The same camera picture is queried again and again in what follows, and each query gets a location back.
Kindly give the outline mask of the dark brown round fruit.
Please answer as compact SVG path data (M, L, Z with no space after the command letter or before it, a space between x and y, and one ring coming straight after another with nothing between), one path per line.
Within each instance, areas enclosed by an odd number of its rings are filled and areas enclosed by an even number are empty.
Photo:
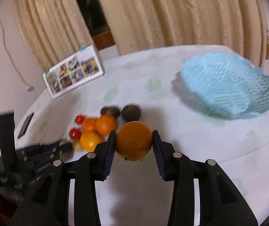
M138 121L141 117L141 110L137 105L126 105L121 113L127 122Z

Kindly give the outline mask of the beige right curtain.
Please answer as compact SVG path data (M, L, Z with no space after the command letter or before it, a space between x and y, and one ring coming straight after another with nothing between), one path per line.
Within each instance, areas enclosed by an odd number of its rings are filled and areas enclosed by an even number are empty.
M224 45L263 66L269 56L261 0L99 0L122 55L175 45Z

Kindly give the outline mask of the photo collage calendar stand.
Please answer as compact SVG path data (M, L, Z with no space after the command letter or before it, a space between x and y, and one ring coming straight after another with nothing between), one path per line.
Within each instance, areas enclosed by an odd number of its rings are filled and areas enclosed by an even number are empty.
M47 90L52 99L104 75L97 50L93 44L61 60L43 72Z

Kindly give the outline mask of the small orange tangerine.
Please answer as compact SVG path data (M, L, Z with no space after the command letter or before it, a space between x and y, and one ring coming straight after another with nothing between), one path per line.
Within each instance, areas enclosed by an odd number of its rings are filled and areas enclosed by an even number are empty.
M96 122L96 118L86 118L81 125L83 133L96 132Z

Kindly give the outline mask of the light blue lattice basket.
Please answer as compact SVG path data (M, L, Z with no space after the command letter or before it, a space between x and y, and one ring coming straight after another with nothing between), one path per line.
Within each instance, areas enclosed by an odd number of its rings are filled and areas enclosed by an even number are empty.
M269 76L237 54L194 56L180 76L202 106L221 117L250 119L269 111Z

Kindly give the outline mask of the yellow orange fruit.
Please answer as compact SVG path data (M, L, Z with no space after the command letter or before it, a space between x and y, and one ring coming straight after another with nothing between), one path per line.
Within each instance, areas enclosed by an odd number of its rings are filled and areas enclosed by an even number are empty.
M80 140L80 146L88 151L88 152L93 152L96 148L96 146L99 143L103 142L103 138L99 136L96 132L87 132L83 133Z

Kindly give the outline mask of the large orange fruit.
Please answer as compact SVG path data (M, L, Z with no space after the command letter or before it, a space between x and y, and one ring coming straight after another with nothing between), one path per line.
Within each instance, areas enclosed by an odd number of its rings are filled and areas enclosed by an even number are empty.
M140 121L131 121L119 130L116 152L126 161L142 160L151 150L152 130Z

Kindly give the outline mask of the white patterned tablecloth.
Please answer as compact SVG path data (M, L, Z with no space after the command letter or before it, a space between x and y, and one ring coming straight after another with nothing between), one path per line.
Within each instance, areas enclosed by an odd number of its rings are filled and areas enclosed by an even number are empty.
M9 94L0 112L34 112L29 129L17 146L67 138L76 115L97 117L110 104L138 104L140 121L158 130L163 141L192 160L218 162L246 199L259 224L269 217L269 112L253 119L228 120L197 107L185 88L180 70L185 60L221 46L184 46L146 50L103 62L105 75L56 100L45 90ZM115 154L105 182L96 183L102 225L167 225L173 182L160 177L153 151L137 162Z

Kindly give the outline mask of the black smartphone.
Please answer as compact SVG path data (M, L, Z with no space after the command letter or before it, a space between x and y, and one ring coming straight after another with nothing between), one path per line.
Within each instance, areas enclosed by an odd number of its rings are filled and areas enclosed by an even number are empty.
M22 127L21 127L21 129L20 129L20 131L19 131L19 133L18 133L17 139L20 139L21 137L23 137L23 136L26 134L27 129L28 129L28 127L29 127L29 124L30 124L30 122L31 122L31 120L32 120L32 118L33 118L33 116L34 116L34 112L30 113L30 114L26 117L26 119L25 119L25 121L23 122L23 125L22 125Z

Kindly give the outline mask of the red cherry tomato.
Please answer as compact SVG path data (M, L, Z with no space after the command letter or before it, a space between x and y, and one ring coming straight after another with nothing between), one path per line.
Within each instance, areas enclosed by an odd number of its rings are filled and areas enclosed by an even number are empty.
M82 132L77 128L72 128L69 131L69 137L73 140L80 139L82 136Z
M77 115L74 119L74 122L78 125L82 125L86 117L84 115Z

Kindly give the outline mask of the small yellow-brown fruit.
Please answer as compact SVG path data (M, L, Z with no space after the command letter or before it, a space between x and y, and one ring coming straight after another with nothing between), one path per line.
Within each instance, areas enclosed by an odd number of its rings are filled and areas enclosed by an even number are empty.
M83 151L83 148L82 148L82 146L81 146L81 144L80 144L80 140L79 140L79 139L75 139L75 140L73 141L72 146L73 146L73 150L75 150L75 151L77 151L77 152L81 152L81 151Z

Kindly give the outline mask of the dark brown passion fruit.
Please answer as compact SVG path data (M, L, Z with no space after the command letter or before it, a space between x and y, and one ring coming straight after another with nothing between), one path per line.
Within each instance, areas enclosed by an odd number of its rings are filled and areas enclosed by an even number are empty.
M121 115L121 111L116 106L104 106L100 110L100 115L111 115L117 119Z

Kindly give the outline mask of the beige left curtain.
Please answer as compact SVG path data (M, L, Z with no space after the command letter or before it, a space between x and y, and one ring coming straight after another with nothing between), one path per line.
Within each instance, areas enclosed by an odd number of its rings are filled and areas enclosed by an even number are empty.
M27 50L41 70L93 44L76 0L15 0L15 13Z

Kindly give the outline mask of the beige curtain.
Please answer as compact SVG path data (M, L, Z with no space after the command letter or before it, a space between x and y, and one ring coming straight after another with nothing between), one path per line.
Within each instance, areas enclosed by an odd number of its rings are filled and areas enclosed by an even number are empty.
M93 44L76 0L15 0L15 13L27 50L41 70Z
M263 66L269 56L261 0L99 0L122 55L175 45L224 45Z

